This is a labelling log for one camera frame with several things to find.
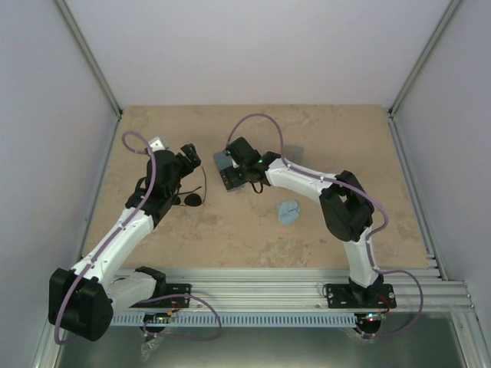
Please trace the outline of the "left circuit board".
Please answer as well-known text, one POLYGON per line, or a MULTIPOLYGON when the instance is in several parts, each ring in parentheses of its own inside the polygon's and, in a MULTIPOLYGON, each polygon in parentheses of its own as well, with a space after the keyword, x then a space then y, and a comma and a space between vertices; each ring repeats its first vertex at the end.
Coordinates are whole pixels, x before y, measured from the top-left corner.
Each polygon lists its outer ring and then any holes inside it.
POLYGON ((178 318, 177 312, 163 312, 156 314, 145 314, 143 322, 145 324, 170 324, 178 318))

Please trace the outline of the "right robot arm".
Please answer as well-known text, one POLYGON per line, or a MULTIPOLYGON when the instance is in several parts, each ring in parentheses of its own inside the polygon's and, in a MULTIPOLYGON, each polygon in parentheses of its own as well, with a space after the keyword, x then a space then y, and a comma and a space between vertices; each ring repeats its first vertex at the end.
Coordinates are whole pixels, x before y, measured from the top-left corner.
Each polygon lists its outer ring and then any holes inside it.
POLYGON ((258 183, 288 189, 318 203, 327 229, 342 242, 348 259, 348 283, 339 288, 359 307, 380 297, 384 278, 376 270, 370 240, 374 206, 352 172, 335 176, 295 166, 278 153, 260 154, 243 137, 228 143, 225 154, 232 160, 221 172, 227 188, 241 182, 258 183))

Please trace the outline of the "circuit board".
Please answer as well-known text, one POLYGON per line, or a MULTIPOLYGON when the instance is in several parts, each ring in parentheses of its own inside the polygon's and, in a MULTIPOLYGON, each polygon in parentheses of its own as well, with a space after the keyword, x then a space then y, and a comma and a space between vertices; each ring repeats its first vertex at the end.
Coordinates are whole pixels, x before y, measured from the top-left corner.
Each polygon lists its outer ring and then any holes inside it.
POLYGON ((385 312, 373 312, 373 313, 362 313, 355 314, 358 319, 358 324, 368 325, 380 323, 385 318, 385 312))
POLYGON ((170 324, 178 318, 177 312, 163 312, 156 314, 145 314, 143 322, 145 324, 170 324))

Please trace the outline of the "blue glasses case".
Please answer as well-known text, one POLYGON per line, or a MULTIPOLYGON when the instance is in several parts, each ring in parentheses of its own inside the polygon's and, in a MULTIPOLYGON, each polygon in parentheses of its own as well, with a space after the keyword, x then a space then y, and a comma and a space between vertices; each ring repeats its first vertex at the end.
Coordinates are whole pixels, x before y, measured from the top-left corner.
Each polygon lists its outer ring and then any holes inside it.
POLYGON ((239 190, 246 184, 243 171, 234 167, 231 158, 223 151, 214 153, 213 160, 227 192, 239 190))

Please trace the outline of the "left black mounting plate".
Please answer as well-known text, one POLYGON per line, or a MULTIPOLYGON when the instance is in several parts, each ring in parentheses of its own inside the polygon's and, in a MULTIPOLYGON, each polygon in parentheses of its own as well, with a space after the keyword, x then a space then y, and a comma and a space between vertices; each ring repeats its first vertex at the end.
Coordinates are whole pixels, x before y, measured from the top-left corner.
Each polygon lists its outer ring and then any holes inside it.
POLYGON ((166 295, 171 295, 170 298, 162 301, 163 307, 176 309, 187 309, 189 307, 190 299, 184 297, 184 294, 191 294, 191 284, 168 284, 166 286, 166 295))

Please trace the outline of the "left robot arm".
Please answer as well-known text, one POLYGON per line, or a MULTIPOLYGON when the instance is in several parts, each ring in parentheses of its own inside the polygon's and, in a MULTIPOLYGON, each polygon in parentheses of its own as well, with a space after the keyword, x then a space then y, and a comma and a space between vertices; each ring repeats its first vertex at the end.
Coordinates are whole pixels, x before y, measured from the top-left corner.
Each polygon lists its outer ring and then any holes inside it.
POLYGON ((111 230, 72 268, 57 269, 49 280, 48 321, 90 341, 99 340, 112 318, 142 301, 163 304, 168 296, 164 273, 139 267, 117 278, 120 266, 171 209, 180 181, 201 164, 192 144, 173 153, 155 138, 141 178, 111 230))

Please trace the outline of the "right aluminium frame post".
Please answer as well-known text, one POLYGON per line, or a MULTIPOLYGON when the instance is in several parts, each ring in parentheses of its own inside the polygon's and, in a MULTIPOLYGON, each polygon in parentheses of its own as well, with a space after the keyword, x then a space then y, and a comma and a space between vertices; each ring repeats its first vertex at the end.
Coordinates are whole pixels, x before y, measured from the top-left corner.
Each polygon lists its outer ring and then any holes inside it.
POLYGON ((440 20, 437 22, 435 29, 433 30, 427 43, 423 47, 423 50, 421 51, 418 59, 416 60, 402 87, 397 93, 394 102, 387 110, 388 116, 391 119, 394 119, 396 117, 398 110, 402 107, 403 102, 407 98, 414 84, 417 82, 418 77, 423 72, 423 69, 426 67, 433 53, 437 49, 443 36, 447 32, 463 3, 464 0, 452 0, 448 3, 447 7, 440 17, 440 20))

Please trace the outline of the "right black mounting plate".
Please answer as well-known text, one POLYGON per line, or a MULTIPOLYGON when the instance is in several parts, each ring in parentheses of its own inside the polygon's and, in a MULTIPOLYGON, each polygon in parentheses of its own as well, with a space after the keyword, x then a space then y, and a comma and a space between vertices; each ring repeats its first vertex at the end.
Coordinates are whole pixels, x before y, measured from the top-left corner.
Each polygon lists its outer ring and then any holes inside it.
POLYGON ((325 284, 323 295, 331 309, 392 309, 397 306, 391 284, 367 288, 357 284, 325 284))

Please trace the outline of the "aluminium frame post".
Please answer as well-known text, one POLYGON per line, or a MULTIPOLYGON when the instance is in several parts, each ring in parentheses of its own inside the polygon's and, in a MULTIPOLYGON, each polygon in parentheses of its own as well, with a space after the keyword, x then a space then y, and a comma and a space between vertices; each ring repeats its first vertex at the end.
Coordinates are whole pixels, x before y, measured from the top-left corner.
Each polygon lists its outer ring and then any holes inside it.
POLYGON ((416 60, 402 87, 397 93, 394 102, 387 110, 388 116, 391 119, 394 119, 396 117, 398 110, 402 107, 403 102, 407 98, 414 84, 417 82, 418 77, 423 72, 423 69, 426 67, 433 53, 437 49, 443 36, 447 32, 463 3, 464 0, 452 0, 448 3, 447 7, 440 17, 440 20, 437 22, 435 29, 433 30, 427 43, 423 47, 423 50, 421 51, 418 59, 416 60))
POLYGON ((77 45, 78 50, 81 52, 87 66, 91 70, 94 79, 96 80, 99 88, 101 89, 102 94, 104 95, 107 102, 109 103, 110 108, 112 109, 114 115, 118 120, 120 120, 123 110, 120 107, 119 103, 117 102, 117 99, 109 83, 107 82, 107 79, 104 76, 104 73, 100 65, 98 64, 89 44, 87 43, 87 40, 80 26, 78 25, 77 20, 74 17, 73 12, 68 5, 68 2, 65 0, 54 0, 53 3, 57 11, 59 12, 62 20, 66 24, 68 31, 71 34, 71 37, 74 39, 74 42, 77 45))

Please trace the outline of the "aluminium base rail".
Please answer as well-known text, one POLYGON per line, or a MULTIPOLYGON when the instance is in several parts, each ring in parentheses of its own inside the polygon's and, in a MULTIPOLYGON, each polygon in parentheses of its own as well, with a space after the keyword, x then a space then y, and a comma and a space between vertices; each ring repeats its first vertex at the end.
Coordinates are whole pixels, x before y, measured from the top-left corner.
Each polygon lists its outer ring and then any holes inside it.
MULTIPOLYGON (((423 289, 423 311, 471 312, 475 305, 462 281, 440 275, 433 258, 428 268, 410 269, 423 289)), ((344 283, 346 269, 324 268, 162 268, 170 283, 192 285, 191 294, 218 311, 325 311, 324 284, 344 283)))

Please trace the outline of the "light blue cleaning cloth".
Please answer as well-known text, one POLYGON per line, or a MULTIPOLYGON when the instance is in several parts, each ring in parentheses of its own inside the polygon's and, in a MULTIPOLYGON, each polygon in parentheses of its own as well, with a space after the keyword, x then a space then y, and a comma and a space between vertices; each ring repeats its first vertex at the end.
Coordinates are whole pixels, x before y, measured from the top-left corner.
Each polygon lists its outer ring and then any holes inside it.
POLYGON ((277 205, 278 220, 284 226, 290 226, 300 216, 300 205, 294 199, 277 205))

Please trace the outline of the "left aluminium frame post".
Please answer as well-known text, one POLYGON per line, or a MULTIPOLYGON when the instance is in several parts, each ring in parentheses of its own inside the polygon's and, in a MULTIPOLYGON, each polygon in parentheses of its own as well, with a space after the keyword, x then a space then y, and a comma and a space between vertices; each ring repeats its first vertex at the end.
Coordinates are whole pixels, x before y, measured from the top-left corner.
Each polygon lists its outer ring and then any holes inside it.
POLYGON ((102 94, 104 95, 107 102, 109 103, 110 108, 112 109, 114 115, 118 120, 120 120, 123 110, 120 107, 119 103, 117 102, 117 99, 109 83, 107 82, 107 79, 104 76, 104 73, 100 65, 98 64, 89 44, 87 43, 87 40, 80 26, 78 25, 77 20, 74 17, 73 12, 68 5, 68 2, 65 0, 54 0, 53 3, 57 11, 59 12, 62 20, 66 24, 68 31, 71 34, 71 37, 74 39, 74 42, 77 45, 78 50, 81 52, 87 66, 91 70, 94 79, 96 80, 99 88, 101 89, 102 94))

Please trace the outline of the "right circuit board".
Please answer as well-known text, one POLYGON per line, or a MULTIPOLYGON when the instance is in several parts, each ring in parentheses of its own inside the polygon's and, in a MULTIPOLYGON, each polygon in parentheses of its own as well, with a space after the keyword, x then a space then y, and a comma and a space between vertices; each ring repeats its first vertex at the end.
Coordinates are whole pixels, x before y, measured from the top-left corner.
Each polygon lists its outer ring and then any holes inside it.
POLYGON ((385 318, 385 312, 373 312, 373 313, 362 313, 355 314, 358 319, 358 324, 368 325, 380 323, 385 318))

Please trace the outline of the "black sunglasses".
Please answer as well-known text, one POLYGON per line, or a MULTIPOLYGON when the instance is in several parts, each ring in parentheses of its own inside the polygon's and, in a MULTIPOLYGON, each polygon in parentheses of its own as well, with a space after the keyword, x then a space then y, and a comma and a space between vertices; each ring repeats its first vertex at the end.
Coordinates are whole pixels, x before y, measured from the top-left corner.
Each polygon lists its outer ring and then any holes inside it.
POLYGON ((200 207, 206 201, 208 192, 208 180, 205 169, 201 168, 203 184, 190 191, 178 192, 173 201, 174 205, 186 207, 200 207))

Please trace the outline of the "grey glasses case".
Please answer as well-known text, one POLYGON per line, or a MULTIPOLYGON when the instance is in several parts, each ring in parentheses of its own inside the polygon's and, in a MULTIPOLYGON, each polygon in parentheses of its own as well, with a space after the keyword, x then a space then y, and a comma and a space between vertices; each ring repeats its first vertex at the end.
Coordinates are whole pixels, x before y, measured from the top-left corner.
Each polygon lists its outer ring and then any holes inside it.
POLYGON ((283 156, 287 160, 300 165, 304 156, 304 148, 298 145, 284 145, 283 156))

